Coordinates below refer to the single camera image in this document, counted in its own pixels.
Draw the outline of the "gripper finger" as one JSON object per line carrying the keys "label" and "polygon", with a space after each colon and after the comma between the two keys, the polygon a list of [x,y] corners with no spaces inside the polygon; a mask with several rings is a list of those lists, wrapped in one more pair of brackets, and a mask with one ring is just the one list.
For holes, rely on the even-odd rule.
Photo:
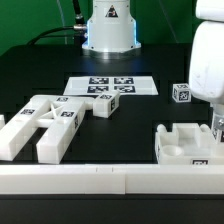
{"label": "gripper finger", "polygon": [[224,105],[213,105],[212,133],[217,142],[224,142]]}

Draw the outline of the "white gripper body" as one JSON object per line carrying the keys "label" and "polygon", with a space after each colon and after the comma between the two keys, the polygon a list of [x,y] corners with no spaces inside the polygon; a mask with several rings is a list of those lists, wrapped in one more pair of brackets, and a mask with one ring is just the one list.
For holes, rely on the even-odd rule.
{"label": "white gripper body", "polygon": [[194,97],[224,104],[224,23],[203,22],[191,52],[189,87]]}

